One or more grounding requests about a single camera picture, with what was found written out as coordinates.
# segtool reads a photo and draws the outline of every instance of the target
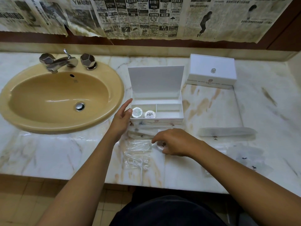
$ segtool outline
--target sink basin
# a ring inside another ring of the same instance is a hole
[[[0,94],[0,113],[13,125],[35,133],[70,133],[105,121],[122,103],[124,85],[108,65],[81,64],[47,72],[42,64],[13,77]]]

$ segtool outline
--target hand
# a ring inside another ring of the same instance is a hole
[[[198,140],[188,134],[183,129],[167,129],[159,132],[152,139],[152,143],[163,141],[167,144],[167,148],[163,150],[164,154],[172,156],[188,156],[192,157],[194,152],[205,145],[204,141]]]
[[[128,99],[117,111],[113,121],[107,131],[110,135],[113,135],[115,142],[120,140],[123,133],[126,132],[128,128],[129,119],[132,115],[133,110],[130,108],[125,111],[126,107],[132,102],[133,98]]]

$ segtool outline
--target box lid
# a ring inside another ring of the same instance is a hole
[[[184,66],[128,67],[128,70],[135,93],[181,90]]]
[[[232,58],[190,54],[190,74],[236,79]]]

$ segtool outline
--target round container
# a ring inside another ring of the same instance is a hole
[[[145,112],[144,118],[156,118],[156,114],[154,111],[149,110]]]
[[[160,151],[163,151],[165,148],[167,148],[167,144],[163,141],[158,141],[157,142],[157,148],[160,150]]]
[[[139,118],[142,117],[142,115],[143,115],[143,111],[141,108],[139,107],[133,108],[133,112],[132,112],[133,118]]]

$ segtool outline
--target white amenity box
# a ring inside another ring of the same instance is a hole
[[[143,110],[140,118],[131,117],[134,125],[173,127],[184,118],[181,83],[184,66],[128,67],[132,84],[131,108]],[[144,118],[152,110],[156,118]]]
[[[187,84],[231,89],[236,79],[234,59],[190,54]]]

